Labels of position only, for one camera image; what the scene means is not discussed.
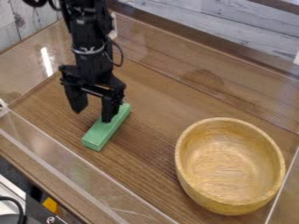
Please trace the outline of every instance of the bowl rim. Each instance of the bowl rim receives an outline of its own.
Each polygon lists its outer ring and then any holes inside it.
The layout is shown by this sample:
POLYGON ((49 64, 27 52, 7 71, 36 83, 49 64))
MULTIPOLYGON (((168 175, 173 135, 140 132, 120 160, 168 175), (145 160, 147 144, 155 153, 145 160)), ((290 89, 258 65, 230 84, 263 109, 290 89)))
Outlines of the bowl rim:
POLYGON ((198 192, 203 197, 206 197, 208 200, 214 200, 224 205, 231 205, 231 206, 247 206, 251 204, 256 204, 259 202, 263 202, 266 200, 271 200, 272 197, 275 196, 276 192, 279 191, 279 188, 284 182, 284 178, 286 178, 286 160, 284 160, 284 156, 283 153, 276 145, 276 142, 274 141, 274 139, 270 137, 270 135, 260 129, 258 128, 254 124, 244 122, 239 119, 235 118, 228 118, 228 117, 214 117, 214 118, 208 118, 204 120, 198 121, 196 123, 194 123, 187 129, 186 131, 182 133, 179 140, 176 142, 175 145, 175 165, 176 165, 176 172, 180 173, 182 178, 184 179, 184 182, 187 183, 187 185, 191 187, 191 189, 198 192), (196 185, 195 183, 191 181, 188 175, 184 172, 183 169, 183 164, 182 164, 182 160, 180 160, 180 151, 182 151, 182 141, 186 138, 187 134, 190 134, 190 132, 194 130, 194 128, 199 125, 203 125, 204 123, 211 123, 211 122, 218 122, 218 121, 228 121, 228 122, 234 122, 234 123, 240 123, 243 125, 246 125, 247 127, 250 127, 252 130, 255 130, 259 134, 263 135, 263 137, 266 138, 266 140, 271 143, 271 145, 274 146, 275 149, 275 153, 278 155, 278 160, 279 160, 279 176, 276 179, 276 182, 272 186, 272 188, 264 193, 264 195, 262 195, 259 198, 256 199, 250 199, 250 200, 244 200, 244 201, 239 201, 236 202, 235 200, 231 199, 222 199, 218 196, 211 195, 210 193, 204 192, 196 185))

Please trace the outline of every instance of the wooden bowl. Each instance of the wooden bowl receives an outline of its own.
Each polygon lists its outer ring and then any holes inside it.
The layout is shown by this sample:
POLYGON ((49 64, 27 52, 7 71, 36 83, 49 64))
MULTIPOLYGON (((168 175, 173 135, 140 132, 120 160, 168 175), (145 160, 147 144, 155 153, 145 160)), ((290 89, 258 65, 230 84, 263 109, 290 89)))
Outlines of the wooden bowl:
POLYGON ((216 214, 258 210, 276 195, 286 162, 267 133, 247 122, 211 118, 183 133, 176 173, 190 197, 216 214))

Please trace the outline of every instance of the screw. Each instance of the screw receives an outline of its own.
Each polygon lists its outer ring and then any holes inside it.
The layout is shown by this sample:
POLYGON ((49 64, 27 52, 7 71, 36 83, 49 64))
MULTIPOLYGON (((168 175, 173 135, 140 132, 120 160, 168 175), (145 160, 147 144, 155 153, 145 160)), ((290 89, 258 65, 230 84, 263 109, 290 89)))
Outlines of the screw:
POLYGON ((48 224, 52 224, 55 222, 55 218, 53 217, 49 217, 48 219, 47 219, 47 223, 48 224))

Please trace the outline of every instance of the green block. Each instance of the green block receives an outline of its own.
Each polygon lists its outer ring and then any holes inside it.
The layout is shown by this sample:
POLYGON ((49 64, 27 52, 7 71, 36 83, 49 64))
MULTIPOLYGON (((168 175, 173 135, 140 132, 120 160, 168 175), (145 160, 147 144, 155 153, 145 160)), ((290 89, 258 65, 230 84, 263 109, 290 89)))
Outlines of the green block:
POLYGON ((101 122, 101 119, 97 119, 87 134, 80 139, 81 143, 93 151, 100 151, 109 138, 113 136, 120 124, 127 119, 129 112, 131 105, 124 103, 120 106, 119 112, 109 123, 104 123, 101 122))

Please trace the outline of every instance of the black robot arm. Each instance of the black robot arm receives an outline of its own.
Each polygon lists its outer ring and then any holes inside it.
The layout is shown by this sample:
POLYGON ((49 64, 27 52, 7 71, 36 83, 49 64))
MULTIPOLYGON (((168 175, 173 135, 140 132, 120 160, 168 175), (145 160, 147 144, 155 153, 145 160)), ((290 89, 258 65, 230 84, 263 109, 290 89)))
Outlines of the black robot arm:
POLYGON ((88 106, 88 95, 101 98, 101 120, 109 123, 124 99, 125 83, 112 74, 113 42, 108 36, 113 30, 112 17, 105 0, 60 0, 60 8, 52 0, 24 0, 32 7, 49 2, 61 11, 72 37, 76 65, 60 66, 65 95, 72 110, 79 113, 88 106))

